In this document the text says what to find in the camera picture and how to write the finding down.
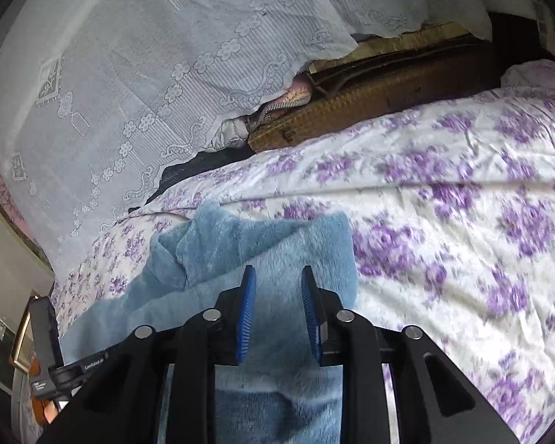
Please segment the person left hand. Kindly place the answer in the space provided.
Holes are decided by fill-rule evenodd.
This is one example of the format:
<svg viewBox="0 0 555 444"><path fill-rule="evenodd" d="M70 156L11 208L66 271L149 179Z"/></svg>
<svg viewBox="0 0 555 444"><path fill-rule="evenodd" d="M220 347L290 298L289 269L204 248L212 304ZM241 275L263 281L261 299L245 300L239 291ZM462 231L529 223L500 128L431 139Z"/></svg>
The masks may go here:
<svg viewBox="0 0 555 444"><path fill-rule="evenodd" d="M28 377L35 378L41 371L39 360L34 357L31 362L31 368L28 371ZM51 424L61 412L60 403L58 401L39 400L34 395L31 396L31 403L35 419L40 426Z"/></svg>

